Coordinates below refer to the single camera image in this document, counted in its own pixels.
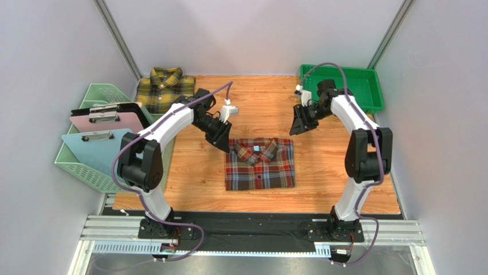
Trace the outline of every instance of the white wall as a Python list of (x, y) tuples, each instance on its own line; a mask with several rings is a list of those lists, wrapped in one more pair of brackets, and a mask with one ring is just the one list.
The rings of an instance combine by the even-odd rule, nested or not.
[(142, 74), (295, 74), (366, 68), (402, 0), (107, 0)]
[(90, 0), (2, 1), (0, 37), (0, 273), (66, 274), (101, 194), (53, 164), (61, 135), (90, 83), (135, 80)]
[(377, 71), (393, 169), (437, 274), (488, 264), (486, 1), (416, 1)]

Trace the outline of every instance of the plastic basket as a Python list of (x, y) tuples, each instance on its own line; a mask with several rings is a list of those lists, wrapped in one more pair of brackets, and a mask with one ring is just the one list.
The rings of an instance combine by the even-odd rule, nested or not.
[[(300, 79), (315, 65), (301, 65)], [(354, 95), (357, 104), (365, 113), (374, 114), (384, 108), (380, 81), (375, 70), (343, 68), (347, 78), (347, 86)], [(343, 78), (337, 68), (322, 66), (314, 70), (306, 78), (304, 89), (312, 92), (312, 99), (318, 100), (317, 84), (324, 79), (334, 79), (338, 88), (343, 88)]]
[[(118, 102), (132, 102), (132, 100), (130, 100), (114, 85), (91, 84), (88, 88), (88, 91), (86, 92), (85, 98), (83, 99), (80, 108), (91, 108), (95, 104), (110, 104)], [(156, 119), (162, 116), (162, 114), (152, 115), (144, 107), (142, 107), (141, 109), (150, 123), (154, 123)], [(79, 132), (72, 124), (69, 128), (68, 133)], [(174, 141), (172, 140), (168, 143), (163, 151), (163, 179), (160, 183), (161, 188), (164, 188), (164, 185), (166, 184), (173, 145)], [(115, 185), (110, 176), (105, 175), (102, 172), (93, 169), (92, 167), (80, 163), (65, 143), (62, 144), (54, 163), (99, 192), (125, 192)]]

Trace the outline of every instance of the red plaid shirt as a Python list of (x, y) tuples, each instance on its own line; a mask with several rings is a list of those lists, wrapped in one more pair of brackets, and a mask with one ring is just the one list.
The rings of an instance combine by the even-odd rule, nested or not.
[(226, 190), (295, 186), (291, 139), (229, 139)]

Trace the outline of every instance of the metal floor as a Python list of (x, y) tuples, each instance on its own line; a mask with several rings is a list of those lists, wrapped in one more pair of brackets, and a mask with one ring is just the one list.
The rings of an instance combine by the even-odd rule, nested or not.
[[(365, 252), (364, 247), (355, 247), (354, 260)], [(131, 254), (93, 254), (97, 264), (105, 269), (124, 268), (150, 260), (149, 255)], [(109, 274), (89, 267), (87, 274)], [(181, 261), (150, 263), (135, 267), (120, 275), (133, 274), (178, 274), (178, 275), (317, 275), (317, 274), (380, 274), (412, 275), (415, 271), (414, 261), (408, 246), (377, 246), (361, 265), (339, 268), (332, 266), (329, 260), (316, 258), (287, 257), (225, 257), (225, 256), (191, 256)]]

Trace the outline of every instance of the clipboard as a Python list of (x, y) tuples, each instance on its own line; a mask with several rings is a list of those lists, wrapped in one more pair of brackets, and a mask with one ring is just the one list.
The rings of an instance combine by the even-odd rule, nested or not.
[(120, 151), (122, 137), (128, 132), (131, 130), (72, 133), (61, 138), (80, 163), (111, 176), (112, 162)]
[(137, 133), (151, 125), (137, 103), (100, 105), (71, 110), (71, 113), (70, 120), (80, 132), (129, 128)]

